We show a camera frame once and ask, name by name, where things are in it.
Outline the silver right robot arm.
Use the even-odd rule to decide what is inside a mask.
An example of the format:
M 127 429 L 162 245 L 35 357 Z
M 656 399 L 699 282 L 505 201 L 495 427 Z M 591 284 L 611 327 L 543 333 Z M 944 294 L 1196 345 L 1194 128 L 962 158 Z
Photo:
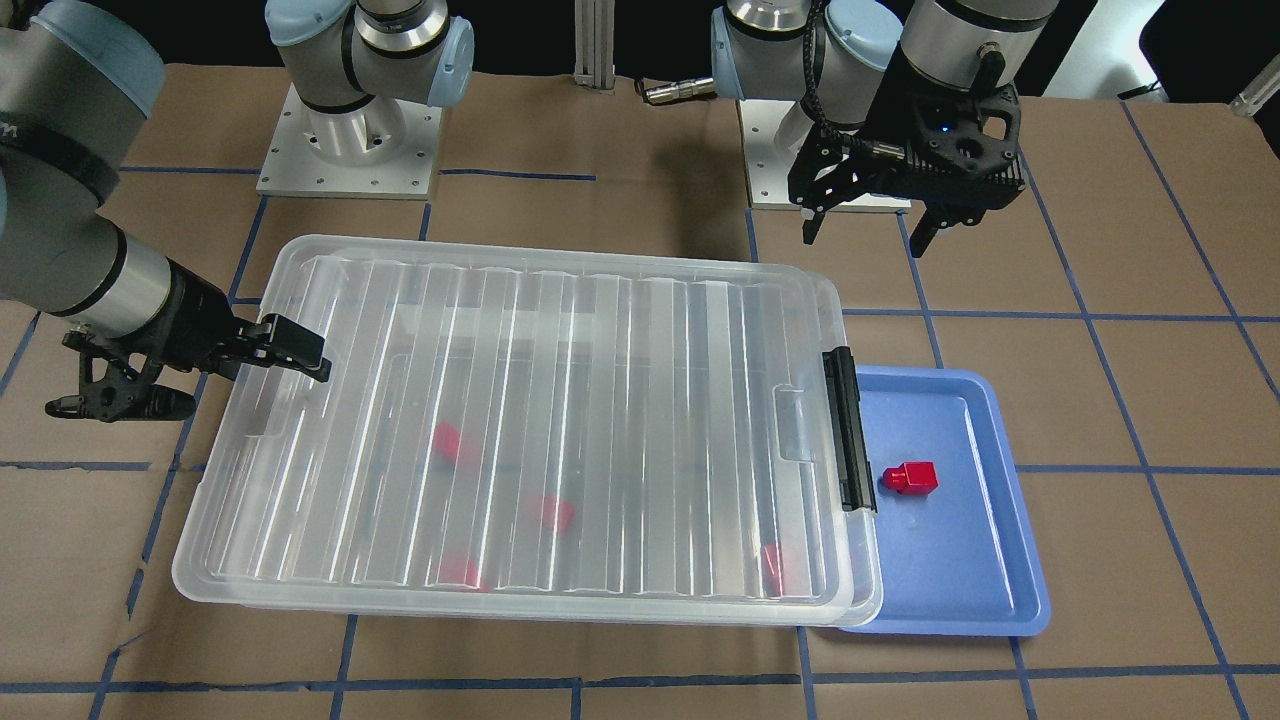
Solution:
M 398 105 L 452 108 L 474 68 L 471 23 L 444 1 L 269 1 L 264 22 L 317 126 L 317 155 L 353 165 L 404 143 Z M 146 37 L 93 1 L 49 1 L 3 29 L 3 293 L 68 322 L 70 420 L 177 421 L 191 395 L 163 370 L 236 379 L 279 366 L 324 383 L 324 338 L 227 293 L 101 214 L 165 81 Z

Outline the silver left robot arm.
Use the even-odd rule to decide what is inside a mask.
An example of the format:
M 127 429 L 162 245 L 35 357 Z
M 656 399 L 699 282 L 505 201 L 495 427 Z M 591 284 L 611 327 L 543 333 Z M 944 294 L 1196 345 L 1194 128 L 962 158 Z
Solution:
M 792 101 L 808 131 L 788 201 L 814 243 L 826 217 L 867 195 L 918 201 L 909 238 L 979 224 L 1025 190 L 1016 74 L 1055 1 L 724 1 L 710 19 L 716 92 Z

